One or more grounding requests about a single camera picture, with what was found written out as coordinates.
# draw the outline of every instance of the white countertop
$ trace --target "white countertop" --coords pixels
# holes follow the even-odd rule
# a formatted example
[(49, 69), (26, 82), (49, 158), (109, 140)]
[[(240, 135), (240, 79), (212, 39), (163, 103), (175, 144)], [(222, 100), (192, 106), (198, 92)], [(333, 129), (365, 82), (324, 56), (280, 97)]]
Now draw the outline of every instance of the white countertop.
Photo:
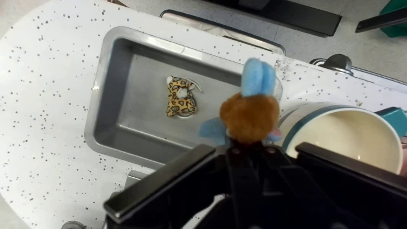
[(104, 35), (124, 26), (235, 63), (260, 58), (282, 80), (282, 107), (308, 102), (407, 110), (404, 94), (96, 0), (53, 0), (0, 41), (0, 194), (30, 228), (100, 228), (101, 204), (136, 164), (100, 156), (82, 133)]

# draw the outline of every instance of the teal container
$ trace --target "teal container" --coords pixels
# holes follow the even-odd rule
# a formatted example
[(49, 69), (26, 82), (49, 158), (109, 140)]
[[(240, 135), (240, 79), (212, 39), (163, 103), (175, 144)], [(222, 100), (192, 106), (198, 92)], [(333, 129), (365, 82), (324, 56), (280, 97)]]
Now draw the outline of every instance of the teal container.
[[(380, 12), (380, 14), (386, 14), (402, 8), (407, 8), (407, 0), (390, 0)], [(398, 25), (393, 27), (386, 27), (381, 28), (381, 31), (388, 36), (388, 37), (402, 37), (407, 36), (407, 23), (404, 25)]]

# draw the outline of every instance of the stainless steel tray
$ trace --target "stainless steel tray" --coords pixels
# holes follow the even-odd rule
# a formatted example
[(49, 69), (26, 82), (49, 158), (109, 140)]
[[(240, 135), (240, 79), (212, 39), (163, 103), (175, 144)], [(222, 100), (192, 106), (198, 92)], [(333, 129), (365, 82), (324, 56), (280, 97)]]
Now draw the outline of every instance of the stainless steel tray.
[[(197, 133), (218, 116), (222, 101), (239, 92), (243, 67), (129, 28), (104, 39), (85, 139), (95, 152), (157, 168), (187, 149), (211, 143)], [(166, 117), (166, 77), (194, 80), (199, 111)]]

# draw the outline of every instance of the black plastic object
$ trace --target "black plastic object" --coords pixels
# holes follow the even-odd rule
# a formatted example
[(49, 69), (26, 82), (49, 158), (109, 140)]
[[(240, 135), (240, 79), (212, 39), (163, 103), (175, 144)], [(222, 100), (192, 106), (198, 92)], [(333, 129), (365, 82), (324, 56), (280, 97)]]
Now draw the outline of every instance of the black plastic object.
[(342, 19), (341, 16), (286, 0), (271, 0), (263, 9), (241, 7), (238, 0), (206, 2), (238, 9), (260, 18), (278, 22), (297, 31), (323, 37), (332, 37)]
[(356, 33), (366, 32), (376, 28), (386, 28), (407, 23), (407, 8), (394, 11), (383, 16), (361, 21), (356, 27)]
[(177, 229), (225, 195), (197, 229), (405, 228), (407, 180), (301, 144), (198, 147), (110, 198), (108, 229)]

